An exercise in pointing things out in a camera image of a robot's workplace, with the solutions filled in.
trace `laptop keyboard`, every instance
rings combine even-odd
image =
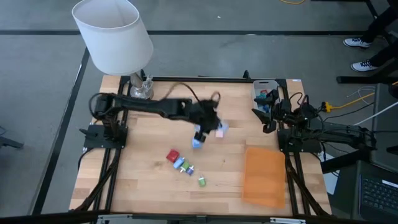
[[[398,215],[398,188],[383,184],[381,179],[363,176],[361,186],[363,205]]]

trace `yellow cable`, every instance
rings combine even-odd
[[[332,106],[331,109],[342,109],[342,108],[344,108],[346,106],[352,105],[353,103],[356,103],[359,100],[365,99],[366,97],[369,97],[369,96],[372,96],[372,95],[374,95],[374,93],[370,93],[370,94],[368,94],[366,96],[362,96],[362,97],[360,97],[360,98],[358,98],[358,99],[356,99],[354,101],[351,101],[349,103],[344,104],[343,106]]]
[[[287,3],[287,4],[301,4],[303,2],[305,2],[305,0],[301,0],[299,2],[289,2],[289,1],[285,1],[285,0],[280,0],[281,2]]]

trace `orange cloth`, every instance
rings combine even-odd
[[[242,199],[268,207],[285,207],[283,153],[258,147],[246,149]]]

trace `white sneaker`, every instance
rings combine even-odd
[[[345,39],[343,44],[347,47],[360,47],[362,49],[366,49],[371,46],[372,43],[363,42],[360,37],[354,37]]]
[[[354,63],[351,65],[351,68],[355,72],[368,72],[377,69],[378,67],[372,66],[371,62],[369,60],[363,61],[363,62],[358,62]]]

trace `red block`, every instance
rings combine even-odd
[[[170,160],[171,162],[175,162],[178,159],[179,155],[180,155],[179,152],[177,152],[174,149],[171,149],[169,154],[166,156],[166,159]]]

